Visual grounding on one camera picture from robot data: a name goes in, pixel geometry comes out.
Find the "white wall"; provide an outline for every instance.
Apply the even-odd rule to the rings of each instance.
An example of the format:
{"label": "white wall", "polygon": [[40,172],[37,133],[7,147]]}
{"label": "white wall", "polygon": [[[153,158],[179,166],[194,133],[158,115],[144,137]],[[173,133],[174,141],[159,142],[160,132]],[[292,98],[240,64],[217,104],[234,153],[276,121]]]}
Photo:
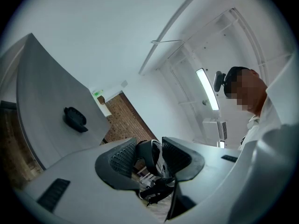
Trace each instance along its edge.
{"label": "white wall", "polygon": [[160,71],[153,71],[123,89],[133,107],[153,134],[192,141],[194,133]]}
{"label": "white wall", "polygon": [[10,21],[0,56],[28,33],[87,88],[106,90],[138,74],[185,0],[25,0]]}

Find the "brick wall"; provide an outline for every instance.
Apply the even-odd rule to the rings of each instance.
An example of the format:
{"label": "brick wall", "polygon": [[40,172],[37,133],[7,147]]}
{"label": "brick wall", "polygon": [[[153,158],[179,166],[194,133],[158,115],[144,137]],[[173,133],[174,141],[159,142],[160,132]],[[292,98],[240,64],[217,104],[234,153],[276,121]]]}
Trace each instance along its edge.
{"label": "brick wall", "polygon": [[107,119],[111,128],[105,136],[107,142],[135,137],[137,142],[156,139],[127,97],[121,93],[106,103],[111,112]]}

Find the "fluorescent light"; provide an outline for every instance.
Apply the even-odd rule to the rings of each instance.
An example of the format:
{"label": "fluorescent light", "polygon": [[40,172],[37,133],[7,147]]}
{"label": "fluorescent light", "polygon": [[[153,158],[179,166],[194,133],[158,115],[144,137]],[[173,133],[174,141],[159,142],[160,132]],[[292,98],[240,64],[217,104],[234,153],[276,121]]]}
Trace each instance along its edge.
{"label": "fluorescent light", "polygon": [[224,148],[224,141],[220,141],[220,148]]}
{"label": "fluorescent light", "polygon": [[198,78],[200,79],[200,81],[206,91],[206,95],[209,98],[212,110],[219,110],[215,94],[213,92],[213,89],[212,89],[212,86],[211,86],[209,80],[206,77],[204,69],[201,68],[200,70],[198,70],[196,72],[196,74],[197,74]]}

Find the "person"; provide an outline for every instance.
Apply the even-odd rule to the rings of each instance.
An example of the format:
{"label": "person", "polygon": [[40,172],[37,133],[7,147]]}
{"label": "person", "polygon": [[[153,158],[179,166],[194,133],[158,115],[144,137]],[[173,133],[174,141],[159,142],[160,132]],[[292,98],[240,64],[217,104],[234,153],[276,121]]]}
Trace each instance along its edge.
{"label": "person", "polygon": [[264,133],[281,126],[278,114],[267,95],[267,85],[254,70],[246,67],[232,67],[224,80],[224,94],[236,99],[242,110],[249,111],[248,132],[241,140],[239,150],[246,143],[258,140]]}

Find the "dark floor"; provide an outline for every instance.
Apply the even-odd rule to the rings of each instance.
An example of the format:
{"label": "dark floor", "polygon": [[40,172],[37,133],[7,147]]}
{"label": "dark floor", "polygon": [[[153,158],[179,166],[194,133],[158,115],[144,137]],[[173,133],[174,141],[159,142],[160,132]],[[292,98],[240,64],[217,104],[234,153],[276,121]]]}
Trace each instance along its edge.
{"label": "dark floor", "polygon": [[0,159],[14,188],[22,189],[43,171],[24,140],[16,110],[0,108]]}

